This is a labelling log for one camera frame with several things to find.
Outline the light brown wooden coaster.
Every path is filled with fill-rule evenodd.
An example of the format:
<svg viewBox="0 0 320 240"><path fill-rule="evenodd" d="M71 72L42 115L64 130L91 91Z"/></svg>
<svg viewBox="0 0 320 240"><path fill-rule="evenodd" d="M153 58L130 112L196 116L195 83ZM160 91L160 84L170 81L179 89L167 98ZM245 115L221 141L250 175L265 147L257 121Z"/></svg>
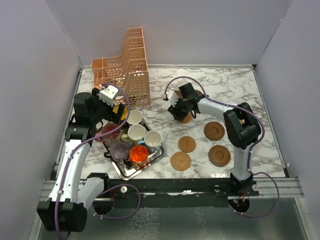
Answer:
<svg viewBox="0 0 320 240"><path fill-rule="evenodd" d="M178 141L178 147L182 152L190 153L196 148L196 141L190 136L183 136Z"/></svg>

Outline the brown ringed wooden saucer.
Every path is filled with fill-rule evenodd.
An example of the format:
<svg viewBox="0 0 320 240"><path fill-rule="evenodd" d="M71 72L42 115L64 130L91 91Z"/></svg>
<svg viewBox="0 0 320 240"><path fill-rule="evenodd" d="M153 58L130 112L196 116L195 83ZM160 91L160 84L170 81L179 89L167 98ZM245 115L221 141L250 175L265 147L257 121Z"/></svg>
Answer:
<svg viewBox="0 0 320 240"><path fill-rule="evenodd" d="M217 121L208 122L204 127L205 136L213 141L221 140L225 135L225 129L222 124Z"/></svg>

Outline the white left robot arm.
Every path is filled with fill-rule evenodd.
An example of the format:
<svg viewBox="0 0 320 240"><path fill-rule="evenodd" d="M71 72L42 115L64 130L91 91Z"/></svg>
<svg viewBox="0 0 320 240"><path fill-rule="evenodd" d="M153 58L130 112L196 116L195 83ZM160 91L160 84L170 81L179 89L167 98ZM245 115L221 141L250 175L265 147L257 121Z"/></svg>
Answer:
<svg viewBox="0 0 320 240"><path fill-rule="evenodd" d="M47 200L40 201L37 213L47 231L82 232L86 226L88 209L97 196L106 197L111 190L107 176L95 173L83 187L79 187L85 160L97 136L96 125L102 120L113 122L119 130L124 104L114 112L116 98L124 91L112 83L102 89L80 92L73 98L74 114L65 130L65 152L60 172Z"/></svg>

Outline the dark brown wooden coaster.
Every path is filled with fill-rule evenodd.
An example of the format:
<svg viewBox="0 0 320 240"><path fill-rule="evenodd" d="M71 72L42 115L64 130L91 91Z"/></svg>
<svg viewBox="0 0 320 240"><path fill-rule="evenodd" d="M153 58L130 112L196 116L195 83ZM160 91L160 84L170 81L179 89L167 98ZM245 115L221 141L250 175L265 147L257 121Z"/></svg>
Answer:
<svg viewBox="0 0 320 240"><path fill-rule="evenodd" d="M199 91L199 90L195 90L195 92L197 93L198 96L203 95L203 93L201 91Z"/></svg>

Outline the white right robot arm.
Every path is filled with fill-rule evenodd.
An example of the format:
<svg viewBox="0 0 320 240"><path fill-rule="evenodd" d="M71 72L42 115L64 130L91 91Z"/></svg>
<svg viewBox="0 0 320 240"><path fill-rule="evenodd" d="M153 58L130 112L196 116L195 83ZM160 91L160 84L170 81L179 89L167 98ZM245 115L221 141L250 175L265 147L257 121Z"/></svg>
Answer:
<svg viewBox="0 0 320 240"><path fill-rule="evenodd" d="M234 147L234 165L230 174L229 189L240 196L253 180L250 172L251 151L264 133L261 122L254 115L247 102L238 105L211 99L206 94L198 95L191 83L179 87L180 98L175 91L165 89L165 100L170 102L168 112L177 121L183 120L189 112L206 114L224 121L229 141Z"/></svg>

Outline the dark walnut coaster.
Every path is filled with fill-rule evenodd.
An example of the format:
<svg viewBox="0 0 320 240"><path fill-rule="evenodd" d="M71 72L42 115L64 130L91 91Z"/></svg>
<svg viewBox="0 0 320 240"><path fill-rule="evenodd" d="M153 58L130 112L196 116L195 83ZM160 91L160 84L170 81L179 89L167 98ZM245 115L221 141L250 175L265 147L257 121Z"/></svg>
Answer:
<svg viewBox="0 0 320 240"><path fill-rule="evenodd" d="M174 92L180 99L184 100L184 98L179 90L175 90Z"/></svg>

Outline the light beech wooden coaster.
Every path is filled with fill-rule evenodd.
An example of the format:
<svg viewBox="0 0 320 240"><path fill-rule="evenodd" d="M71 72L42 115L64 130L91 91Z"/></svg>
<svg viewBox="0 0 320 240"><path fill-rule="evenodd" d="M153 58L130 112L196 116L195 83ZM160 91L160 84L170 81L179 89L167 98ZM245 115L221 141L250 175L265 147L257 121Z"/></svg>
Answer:
<svg viewBox="0 0 320 240"><path fill-rule="evenodd" d="M182 124L187 124L193 119L192 113L189 112L187 116L181 121Z"/></svg>

